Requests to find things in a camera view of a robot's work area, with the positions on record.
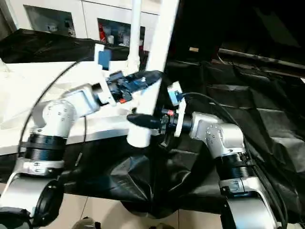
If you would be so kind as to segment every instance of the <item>silver robot arm segment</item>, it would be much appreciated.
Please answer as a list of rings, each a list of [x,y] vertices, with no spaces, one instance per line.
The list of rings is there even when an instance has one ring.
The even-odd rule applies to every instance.
[[[221,194],[226,197],[221,220],[224,229],[275,229],[277,222],[269,204],[269,197],[254,172],[241,129],[224,123],[215,115],[193,112],[185,115],[185,100],[178,82],[168,87],[170,100],[177,111],[162,111],[162,118],[145,114],[130,114],[127,119],[146,128],[168,130],[179,137],[189,132],[192,139],[203,141],[216,165]]]
[[[266,190],[246,155],[241,129],[210,114],[193,113],[192,117],[190,137],[208,146],[216,163],[221,194],[227,199],[221,216],[223,228],[277,228]]]
[[[61,98],[41,103],[33,110],[34,127],[24,156],[15,168],[0,197],[0,223],[12,218],[27,221],[35,228],[49,225],[59,214],[63,186],[63,154],[74,122],[106,104],[125,103],[132,93],[145,89],[161,78],[158,71],[123,76],[111,74],[106,81],[85,84],[67,91]]]

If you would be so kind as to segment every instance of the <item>white pole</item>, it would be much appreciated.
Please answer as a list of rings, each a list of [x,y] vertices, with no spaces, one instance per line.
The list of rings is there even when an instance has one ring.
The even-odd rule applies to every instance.
[[[163,0],[160,16],[153,36],[146,70],[164,71],[167,53],[173,33],[173,27],[178,10],[179,0]],[[142,92],[137,113],[152,115],[156,106],[161,80]],[[151,139],[150,129],[131,124],[127,141],[134,147],[149,146]]]
[[[140,57],[140,29],[141,29],[142,0],[132,0],[132,26],[130,34],[130,47],[127,59],[127,74],[133,74],[139,70]]]

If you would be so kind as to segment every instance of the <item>black cloth backdrop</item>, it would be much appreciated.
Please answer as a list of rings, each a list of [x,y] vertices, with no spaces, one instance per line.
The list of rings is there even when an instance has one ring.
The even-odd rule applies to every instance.
[[[75,61],[93,56],[96,41],[19,30],[0,42],[6,63]],[[127,58],[128,49],[108,47],[113,60]],[[183,91],[205,93],[220,102],[237,120],[252,153],[273,177],[289,210],[289,221],[305,214],[305,86],[298,78],[279,77],[232,65],[202,66],[168,60],[167,81],[179,80]],[[169,105],[166,85],[158,105]],[[187,113],[218,114],[207,101],[188,100]],[[67,146],[64,155],[67,193],[121,200],[138,215],[164,217],[178,208],[219,213],[224,198],[205,145],[187,133],[169,137],[168,147],[153,137],[151,145],[137,149],[126,137]],[[80,164],[74,168],[79,152]],[[0,181],[6,182],[16,155],[0,156]]]

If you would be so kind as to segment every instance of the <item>cabinet door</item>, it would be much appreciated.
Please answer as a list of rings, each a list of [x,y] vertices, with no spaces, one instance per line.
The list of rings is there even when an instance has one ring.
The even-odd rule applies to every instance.
[[[91,2],[83,2],[88,38],[102,40],[102,30],[116,45],[126,46],[125,38],[130,35],[132,11]],[[141,13],[141,38],[143,48],[149,51],[158,15]]]
[[[87,38],[80,0],[7,0],[17,28]]]
[[[132,9],[132,0],[86,0],[108,6]],[[142,0],[142,12],[159,14],[161,0]]]

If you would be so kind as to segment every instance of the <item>red part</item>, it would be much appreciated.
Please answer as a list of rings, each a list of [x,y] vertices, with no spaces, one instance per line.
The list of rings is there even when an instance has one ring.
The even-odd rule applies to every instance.
[[[168,114],[169,116],[173,116],[173,115],[175,114],[175,112],[172,111],[172,110],[168,110],[167,114]]]
[[[124,103],[127,102],[127,101],[126,101],[126,99],[120,99],[119,102],[120,102],[121,104],[124,104]]]
[[[103,43],[107,42],[106,33],[104,32],[103,25],[99,23],[100,40]]]

